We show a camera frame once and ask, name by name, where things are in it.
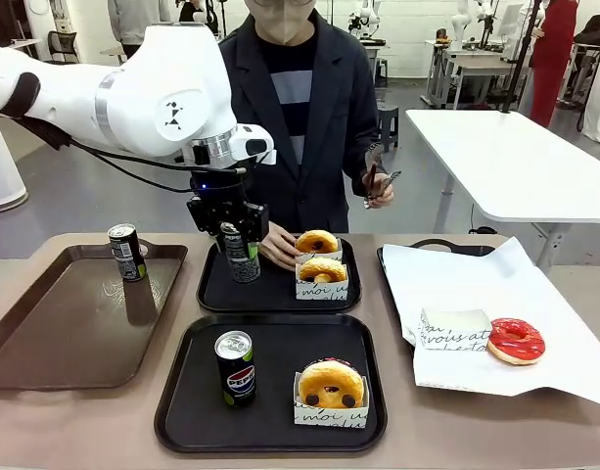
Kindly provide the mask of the person in red apron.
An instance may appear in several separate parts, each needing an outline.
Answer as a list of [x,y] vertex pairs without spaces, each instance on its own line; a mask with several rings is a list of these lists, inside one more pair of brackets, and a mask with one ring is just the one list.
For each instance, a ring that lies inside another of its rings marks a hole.
[[547,127],[571,55],[578,0],[550,0],[531,56],[532,100],[529,118]]

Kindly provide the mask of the red glazed donut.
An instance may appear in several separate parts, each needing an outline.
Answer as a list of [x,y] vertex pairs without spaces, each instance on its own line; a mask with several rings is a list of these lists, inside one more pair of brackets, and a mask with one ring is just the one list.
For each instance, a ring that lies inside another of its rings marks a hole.
[[516,318],[492,320],[486,348],[499,360],[512,365],[533,365],[546,352],[541,334],[526,321]]

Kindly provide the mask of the person in grey top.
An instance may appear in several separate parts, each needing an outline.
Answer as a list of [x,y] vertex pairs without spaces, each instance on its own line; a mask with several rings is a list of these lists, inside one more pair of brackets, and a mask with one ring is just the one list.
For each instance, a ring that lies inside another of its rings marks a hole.
[[166,0],[107,0],[113,36],[130,59],[143,44],[152,24],[171,21]]

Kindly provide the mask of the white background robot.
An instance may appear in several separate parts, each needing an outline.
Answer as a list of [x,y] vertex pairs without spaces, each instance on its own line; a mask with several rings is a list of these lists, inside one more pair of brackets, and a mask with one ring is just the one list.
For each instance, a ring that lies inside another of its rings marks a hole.
[[[453,38],[451,39],[449,50],[451,51],[462,51],[464,45],[465,29],[472,22],[472,16],[470,14],[470,0],[456,0],[457,13],[451,18],[453,27]],[[494,13],[492,11],[493,0],[474,0],[479,6],[479,12],[477,13],[477,20],[479,23],[483,23],[485,28],[483,31],[482,39],[479,41],[477,48],[485,49],[487,46],[488,39],[492,34]]]
[[360,6],[349,15],[348,32],[362,43],[386,44],[385,39],[375,37],[380,27],[381,3],[382,0],[361,0]]

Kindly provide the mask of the metal tongs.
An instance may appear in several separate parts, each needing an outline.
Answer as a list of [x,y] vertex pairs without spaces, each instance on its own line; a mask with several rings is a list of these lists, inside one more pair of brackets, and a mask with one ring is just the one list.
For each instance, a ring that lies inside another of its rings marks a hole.
[[363,206],[366,210],[370,210],[372,202],[377,198],[382,198],[387,189],[402,175],[401,170],[391,173],[378,171],[383,164],[384,152],[385,148],[379,142],[372,143],[365,152],[367,173],[364,183],[367,193],[363,200]]

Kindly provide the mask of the person's left hand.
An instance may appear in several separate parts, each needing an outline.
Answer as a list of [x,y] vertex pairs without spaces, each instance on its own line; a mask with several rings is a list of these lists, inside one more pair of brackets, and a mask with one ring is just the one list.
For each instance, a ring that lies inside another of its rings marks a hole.
[[378,171],[376,164],[371,164],[362,179],[366,195],[363,205],[366,210],[387,206],[392,200],[392,175]]

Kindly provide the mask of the brown plastic tray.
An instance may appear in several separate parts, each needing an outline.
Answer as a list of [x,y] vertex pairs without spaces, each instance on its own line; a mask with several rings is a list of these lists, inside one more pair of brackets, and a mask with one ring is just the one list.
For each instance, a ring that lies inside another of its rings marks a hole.
[[0,390],[116,388],[138,372],[186,258],[147,243],[146,276],[124,281],[108,245],[63,249],[0,320]]

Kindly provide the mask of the grey stool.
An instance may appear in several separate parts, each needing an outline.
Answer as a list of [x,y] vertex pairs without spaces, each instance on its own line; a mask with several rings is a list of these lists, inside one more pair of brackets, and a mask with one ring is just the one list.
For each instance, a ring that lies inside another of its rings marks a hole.
[[378,104],[378,124],[380,142],[384,151],[390,152],[398,147],[399,108],[385,103]]

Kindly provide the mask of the black pole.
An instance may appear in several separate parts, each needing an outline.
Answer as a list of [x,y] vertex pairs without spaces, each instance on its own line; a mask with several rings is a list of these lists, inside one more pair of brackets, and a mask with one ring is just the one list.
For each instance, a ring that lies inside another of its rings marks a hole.
[[517,84],[519,82],[521,72],[524,67],[527,52],[531,45],[532,32],[536,24],[541,2],[542,0],[528,0],[523,4],[523,8],[525,8],[525,11],[524,20],[522,21],[522,27],[519,30],[518,34],[519,42],[517,43],[516,48],[518,55],[516,60],[511,61],[513,69],[510,75],[509,87],[506,93],[504,103],[500,109],[500,112],[503,114],[508,114],[510,112],[511,104],[516,95]]

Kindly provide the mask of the person in dark jacket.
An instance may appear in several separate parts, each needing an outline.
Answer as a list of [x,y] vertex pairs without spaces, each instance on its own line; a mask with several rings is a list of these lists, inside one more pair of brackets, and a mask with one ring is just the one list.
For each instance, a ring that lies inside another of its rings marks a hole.
[[356,139],[377,140],[375,88],[360,42],[317,11],[309,20],[312,36],[287,46],[259,37],[247,17],[219,48],[237,120],[266,129],[277,151],[276,165],[254,170],[249,200],[289,232],[346,233],[344,152]]

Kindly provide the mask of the white table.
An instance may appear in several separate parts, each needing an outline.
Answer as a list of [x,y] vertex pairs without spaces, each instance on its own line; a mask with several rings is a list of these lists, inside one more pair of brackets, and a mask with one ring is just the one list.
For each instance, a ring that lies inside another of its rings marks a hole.
[[577,224],[600,225],[600,161],[516,112],[409,110],[415,129],[447,171],[433,231],[443,232],[460,185],[488,219],[528,223],[548,272]]

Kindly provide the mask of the black plastic tray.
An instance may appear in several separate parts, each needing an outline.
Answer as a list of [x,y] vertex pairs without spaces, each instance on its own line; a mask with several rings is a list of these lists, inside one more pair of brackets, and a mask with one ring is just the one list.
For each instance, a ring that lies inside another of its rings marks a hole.
[[361,298],[361,284],[352,245],[347,240],[343,240],[342,244],[349,285],[341,300],[298,300],[292,273],[267,259],[260,262],[261,274],[254,282],[237,283],[232,279],[226,255],[211,245],[197,291],[198,302],[215,313],[350,310]]
[[[223,333],[249,334],[255,353],[254,403],[228,405],[222,397],[214,343]],[[320,358],[349,362],[369,387],[364,428],[294,422],[296,373]],[[155,431],[178,453],[355,452],[372,447],[388,422],[369,329],[346,314],[220,314],[192,323],[183,334],[162,392]]]

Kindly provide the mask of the yellow sprinkle donut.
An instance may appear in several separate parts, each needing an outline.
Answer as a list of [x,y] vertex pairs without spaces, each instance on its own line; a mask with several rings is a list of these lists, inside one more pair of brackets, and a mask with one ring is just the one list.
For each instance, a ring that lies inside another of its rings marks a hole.
[[332,258],[311,258],[300,266],[299,280],[314,283],[337,283],[347,280],[345,265]]

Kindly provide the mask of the chocolate-dot donut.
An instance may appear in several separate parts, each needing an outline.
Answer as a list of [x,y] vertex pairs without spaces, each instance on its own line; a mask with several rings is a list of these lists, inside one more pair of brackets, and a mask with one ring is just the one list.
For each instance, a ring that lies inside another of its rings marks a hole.
[[306,426],[325,426],[365,429],[370,411],[370,392],[367,378],[362,376],[363,402],[357,408],[322,408],[304,404],[299,395],[300,373],[294,380],[294,423]]

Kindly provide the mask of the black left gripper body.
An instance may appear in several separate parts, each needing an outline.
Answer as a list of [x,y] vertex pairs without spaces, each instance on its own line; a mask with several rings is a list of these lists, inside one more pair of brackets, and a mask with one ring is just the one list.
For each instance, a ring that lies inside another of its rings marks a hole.
[[205,168],[192,171],[190,186],[194,196],[187,209],[197,228],[224,244],[222,226],[230,224],[245,244],[262,241],[269,232],[267,205],[248,200],[246,183],[251,176],[247,168]]

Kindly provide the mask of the black office chair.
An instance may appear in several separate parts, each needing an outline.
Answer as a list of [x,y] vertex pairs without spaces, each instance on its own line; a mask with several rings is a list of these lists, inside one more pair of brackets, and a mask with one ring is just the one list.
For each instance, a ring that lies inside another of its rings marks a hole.
[[47,44],[51,59],[50,64],[66,65],[79,64],[75,50],[76,33],[65,33],[51,30],[47,36]]

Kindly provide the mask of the person's left forearm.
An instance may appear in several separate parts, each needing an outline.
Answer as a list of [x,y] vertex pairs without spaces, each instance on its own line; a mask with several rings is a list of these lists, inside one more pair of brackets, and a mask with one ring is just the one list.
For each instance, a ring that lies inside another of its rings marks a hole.
[[356,139],[346,146],[343,158],[343,172],[351,180],[354,195],[367,195],[366,183],[363,181],[367,173],[366,154],[379,146],[375,138]]

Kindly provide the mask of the black Pepsi can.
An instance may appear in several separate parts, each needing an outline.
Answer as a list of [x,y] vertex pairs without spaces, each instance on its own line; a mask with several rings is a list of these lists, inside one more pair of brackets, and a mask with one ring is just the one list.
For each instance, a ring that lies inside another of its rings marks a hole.
[[130,223],[114,225],[108,230],[108,237],[122,280],[142,280],[147,274],[147,267],[140,252],[135,226]]
[[250,242],[230,222],[222,222],[220,229],[232,278],[242,284],[255,281],[260,275],[260,265],[258,257],[250,258]]
[[214,352],[224,400],[230,406],[245,407],[256,394],[253,342],[248,333],[227,331],[215,341]]

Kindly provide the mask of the white paper liner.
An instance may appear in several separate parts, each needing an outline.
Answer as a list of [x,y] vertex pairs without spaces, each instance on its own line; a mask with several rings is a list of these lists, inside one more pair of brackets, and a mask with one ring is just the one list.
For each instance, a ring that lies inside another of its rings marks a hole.
[[[600,404],[600,342],[516,238],[477,258],[386,244],[384,261],[399,320],[414,338],[419,387],[515,397],[551,388]],[[490,352],[434,351],[419,335],[422,310],[481,309],[516,318],[542,336],[533,365],[511,365]]]

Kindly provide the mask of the person's right hand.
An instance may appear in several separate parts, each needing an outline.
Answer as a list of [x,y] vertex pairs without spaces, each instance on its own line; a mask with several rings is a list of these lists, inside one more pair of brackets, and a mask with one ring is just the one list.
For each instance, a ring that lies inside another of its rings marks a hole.
[[258,243],[258,251],[274,264],[289,271],[295,270],[296,257],[301,255],[296,248],[296,238],[273,222],[268,223],[268,233]]

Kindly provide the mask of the white script paper box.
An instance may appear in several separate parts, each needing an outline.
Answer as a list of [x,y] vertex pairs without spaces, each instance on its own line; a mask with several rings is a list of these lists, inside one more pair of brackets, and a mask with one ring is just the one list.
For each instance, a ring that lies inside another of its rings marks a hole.
[[315,259],[315,258],[325,258],[325,259],[334,259],[337,261],[343,260],[343,251],[337,250],[332,253],[302,253],[300,256],[295,257],[296,264],[304,264],[305,262]]
[[481,353],[486,350],[490,333],[491,322],[481,309],[425,308],[420,316],[420,341],[427,350]]

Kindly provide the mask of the white lab workbench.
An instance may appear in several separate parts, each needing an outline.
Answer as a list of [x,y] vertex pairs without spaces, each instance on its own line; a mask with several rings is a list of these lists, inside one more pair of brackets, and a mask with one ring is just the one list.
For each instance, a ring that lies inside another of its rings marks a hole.
[[515,64],[502,60],[501,55],[481,50],[452,50],[446,44],[427,40],[432,49],[426,76],[423,103],[433,109],[453,109],[466,105],[481,105],[493,81],[510,82]]

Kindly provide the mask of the beige face mask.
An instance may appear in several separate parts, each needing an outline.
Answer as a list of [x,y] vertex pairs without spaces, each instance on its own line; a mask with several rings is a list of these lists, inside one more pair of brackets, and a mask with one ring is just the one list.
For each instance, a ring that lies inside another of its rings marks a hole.
[[283,43],[305,26],[315,0],[254,0],[254,18],[266,32]]

